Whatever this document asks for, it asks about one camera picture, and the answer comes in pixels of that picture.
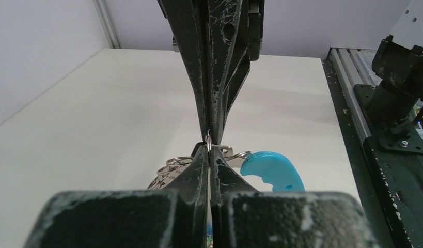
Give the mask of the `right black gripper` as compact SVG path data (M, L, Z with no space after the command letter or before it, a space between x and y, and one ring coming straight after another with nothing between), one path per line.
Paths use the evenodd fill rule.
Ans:
M264 2L207 2L208 72L204 34L206 1L158 1L191 82L201 138L210 130L214 144L222 141L227 115L249 73L250 61L260 57ZM208 76L209 106L205 86Z

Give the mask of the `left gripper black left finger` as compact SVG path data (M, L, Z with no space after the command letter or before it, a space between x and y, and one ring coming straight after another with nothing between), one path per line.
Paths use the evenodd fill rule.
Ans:
M206 247L209 153L159 190L62 191L41 210L25 247Z

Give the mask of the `blue keyring with keys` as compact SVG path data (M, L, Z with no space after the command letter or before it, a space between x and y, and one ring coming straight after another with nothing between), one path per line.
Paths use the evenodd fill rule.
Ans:
M168 159L165 165L157 170L156 177L149 183L147 189L160 190L166 187L193 162L199 147L206 145L199 142L193 148L190 156ZM286 156L273 151L234 153L231 146L219 145L227 164L244 178L258 177L264 184L271 186L273 192L305 191L305 186L296 167Z

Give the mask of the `black mounting base rail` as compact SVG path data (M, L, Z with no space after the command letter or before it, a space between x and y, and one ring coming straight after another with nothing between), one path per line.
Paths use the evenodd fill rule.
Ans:
M423 129L401 129L374 112L393 95L369 75L356 49L332 48L326 77L341 87L358 139L367 159L367 170L396 247L423 247Z

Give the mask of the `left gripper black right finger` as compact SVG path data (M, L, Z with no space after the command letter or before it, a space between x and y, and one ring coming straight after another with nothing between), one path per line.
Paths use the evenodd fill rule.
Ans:
M214 247L378 247L359 202L344 192L258 192L210 150Z

